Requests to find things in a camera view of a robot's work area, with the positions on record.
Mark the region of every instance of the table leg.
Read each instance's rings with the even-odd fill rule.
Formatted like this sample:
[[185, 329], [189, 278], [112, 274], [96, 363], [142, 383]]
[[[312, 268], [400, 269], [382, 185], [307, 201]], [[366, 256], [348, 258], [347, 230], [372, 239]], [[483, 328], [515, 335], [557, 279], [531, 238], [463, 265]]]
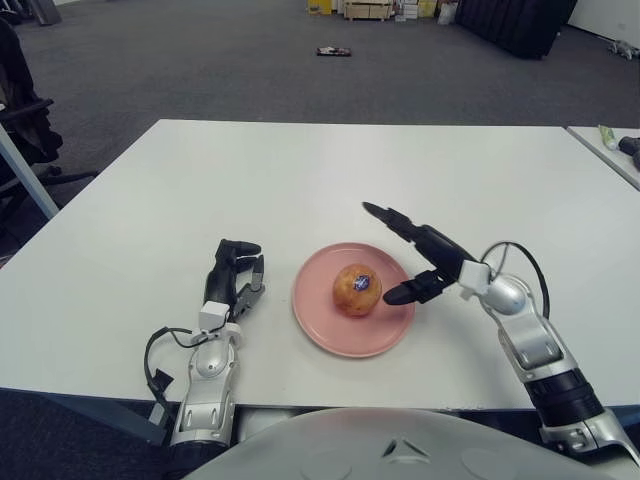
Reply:
[[31, 167], [18, 151], [16, 146], [7, 135], [4, 127], [0, 125], [0, 155], [11, 167], [16, 177], [22, 182], [31, 198], [38, 204], [40, 210], [49, 219], [53, 218], [59, 212], [58, 207], [53, 202], [47, 191], [44, 189], [36, 174], [33, 173]]
[[152, 445], [162, 445], [167, 431], [147, 418], [138, 415], [115, 400], [77, 395], [43, 393], [45, 398], [74, 412], [116, 428], [130, 435], [142, 438]]

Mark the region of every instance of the chair armrest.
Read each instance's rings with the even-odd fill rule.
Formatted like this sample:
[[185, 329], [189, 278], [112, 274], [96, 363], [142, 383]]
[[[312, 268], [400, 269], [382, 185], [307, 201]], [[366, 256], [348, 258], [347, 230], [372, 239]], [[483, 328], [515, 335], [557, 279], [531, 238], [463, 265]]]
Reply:
[[50, 98], [44, 100], [38, 100], [37, 102], [33, 102], [26, 107], [22, 107], [18, 110], [0, 110], [0, 123], [12, 122], [14, 120], [19, 120], [23, 117], [27, 117], [29, 115], [33, 115], [34, 113], [39, 112], [40, 110], [44, 110], [49, 105], [53, 103], [53, 100]]

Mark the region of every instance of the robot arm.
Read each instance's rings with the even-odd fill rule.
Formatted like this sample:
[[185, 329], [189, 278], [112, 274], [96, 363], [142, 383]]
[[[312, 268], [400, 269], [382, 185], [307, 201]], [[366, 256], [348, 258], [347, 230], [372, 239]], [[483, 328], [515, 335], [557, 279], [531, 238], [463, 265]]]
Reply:
[[433, 227], [416, 227], [392, 209], [369, 203], [364, 207], [403, 239], [415, 242], [436, 267], [391, 289], [384, 295], [387, 303], [424, 303], [459, 283], [463, 297], [478, 297], [496, 322], [500, 344], [542, 420], [543, 441], [570, 455], [619, 445], [640, 465], [638, 451], [617, 418], [602, 407], [548, 318], [537, 312], [522, 280], [496, 274]]
[[[164, 478], [182, 478], [225, 452], [231, 445], [235, 403], [232, 390], [239, 365], [242, 329], [235, 323], [264, 293], [260, 246], [222, 240], [207, 276], [199, 332], [192, 338], [189, 389], [180, 405], [171, 437]], [[251, 282], [236, 293], [238, 273], [252, 269]]]

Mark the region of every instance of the round plate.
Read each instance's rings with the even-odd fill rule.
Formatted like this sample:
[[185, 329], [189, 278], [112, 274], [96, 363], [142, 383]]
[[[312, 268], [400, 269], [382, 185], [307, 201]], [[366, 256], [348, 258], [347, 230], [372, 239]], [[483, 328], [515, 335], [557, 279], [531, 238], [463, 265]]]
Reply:
[[302, 329], [322, 348], [347, 357], [370, 357], [402, 339], [415, 306], [391, 306], [381, 298], [365, 317], [343, 314], [333, 304], [333, 282], [352, 263], [371, 267], [380, 277], [383, 293], [409, 279], [382, 250], [362, 243], [330, 245], [314, 253], [300, 269], [293, 287], [293, 311]]

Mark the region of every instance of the white table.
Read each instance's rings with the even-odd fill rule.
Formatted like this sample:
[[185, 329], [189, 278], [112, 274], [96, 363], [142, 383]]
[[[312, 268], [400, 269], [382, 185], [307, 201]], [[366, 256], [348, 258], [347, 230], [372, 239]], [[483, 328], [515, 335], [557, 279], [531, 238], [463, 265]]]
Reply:
[[0, 155], [4, 161], [7, 162], [9, 168], [13, 170], [13, 173], [16, 174], [18, 180], [24, 185], [24, 188], [29, 192], [29, 195], [31, 195], [31, 198], [36, 202], [36, 205], [40, 207], [42, 213], [44, 213], [47, 218], [53, 218], [59, 211], [58, 207], [44, 189], [36, 174], [33, 173], [33, 170], [31, 170], [31, 167], [20, 151], [13, 144], [2, 125], [0, 125]]
[[[605, 147], [596, 127], [569, 127], [568, 131], [636, 190], [640, 190], [640, 171], [633, 165], [631, 157], [620, 150], [611, 151]], [[619, 142], [622, 137], [640, 137], [640, 128], [614, 128], [613, 133]]]
[[[149, 335], [194, 328], [222, 237], [261, 244], [267, 292], [241, 321], [238, 403], [530, 408], [491, 319], [451, 287], [418, 306], [390, 351], [350, 360], [316, 347], [290, 294], [317, 249], [360, 241], [410, 275], [429, 265], [360, 206], [430, 223], [480, 255], [501, 239], [536, 255], [551, 314], [600, 399], [637, 404], [640, 198], [561, 128], [161, 120], [0, 270], [0, 386], [151, 399]], [[531, 279], [524, 262], [507, 267]], [[152, 367], [189, 352], [167, 338]]]

